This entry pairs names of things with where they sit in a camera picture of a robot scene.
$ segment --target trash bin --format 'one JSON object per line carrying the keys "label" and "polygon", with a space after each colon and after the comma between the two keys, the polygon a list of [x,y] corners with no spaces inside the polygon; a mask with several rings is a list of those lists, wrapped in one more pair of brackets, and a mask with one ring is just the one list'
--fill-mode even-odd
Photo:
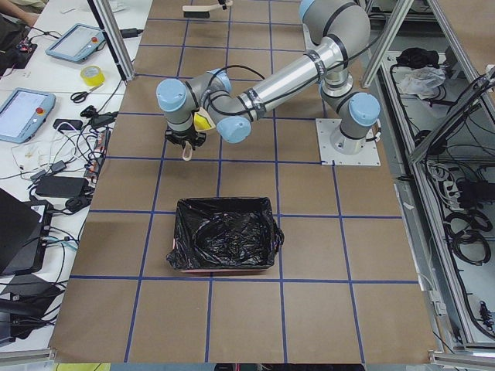
{"label": "trash bin", "polygon": [[191,272],[264,270],[283,241],[266,197],[181,199],[166,259]]}

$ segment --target tape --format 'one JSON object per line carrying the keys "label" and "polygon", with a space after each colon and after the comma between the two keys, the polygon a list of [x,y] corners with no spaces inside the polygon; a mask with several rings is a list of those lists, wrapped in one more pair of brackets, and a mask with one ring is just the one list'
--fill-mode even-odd
{"label": "tape", "polygon": [[83,78],[86,85],[90,87],[97,87],[105,81],[105,76],[98,66],[84,67],[83,70],[80,71],[80,76]]}

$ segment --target robotic arm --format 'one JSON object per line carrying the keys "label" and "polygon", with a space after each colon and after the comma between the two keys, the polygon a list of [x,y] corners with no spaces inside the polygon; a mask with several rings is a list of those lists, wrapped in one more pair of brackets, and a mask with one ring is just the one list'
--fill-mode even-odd
{"label": "robotic arm", "polygon": [[302,0],[299,16],[316,47],[237,97],[229,94],[230,81],[222,70],[187,82],[162,81],[156,94],[169,125],[166,139],[183,148],[201,146],[206,137],[196,132],[193,113],[203,107],[222,138],[238,143],[251,133],[252,121],[319,83],[322,98],[342,118],[331,135],[335,149],[347,155],[358,153],[380,113],[376,98],[353,89],[347,70],[349,57],[367,45],[367,13],[351,0]]}

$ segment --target tablet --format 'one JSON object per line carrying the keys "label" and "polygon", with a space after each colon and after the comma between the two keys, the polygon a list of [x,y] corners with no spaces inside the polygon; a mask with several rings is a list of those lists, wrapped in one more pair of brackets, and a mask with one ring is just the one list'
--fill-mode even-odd
{"label": "tablet", "polygon": [[23,143],[46,120],[55,95],[18,87],[0,107],[0,140]]}
{"label": "tablet", "polygon": [[94,53],[104,41],[103,32],[98,27],[77,23],[45,50],[45,53],[61,60],[79,63]]}

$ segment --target white plastic bag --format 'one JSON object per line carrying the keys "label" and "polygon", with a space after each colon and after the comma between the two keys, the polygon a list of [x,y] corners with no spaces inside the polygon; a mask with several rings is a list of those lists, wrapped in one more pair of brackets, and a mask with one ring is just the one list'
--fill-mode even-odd
{"label": "white plastic bag", "polygon": [[407,74],[397,85],[401,94],[418,95],[421,99],[434,97],[438,94],[439,87],[446,80],[442,69],[424,67],[413,70]]}

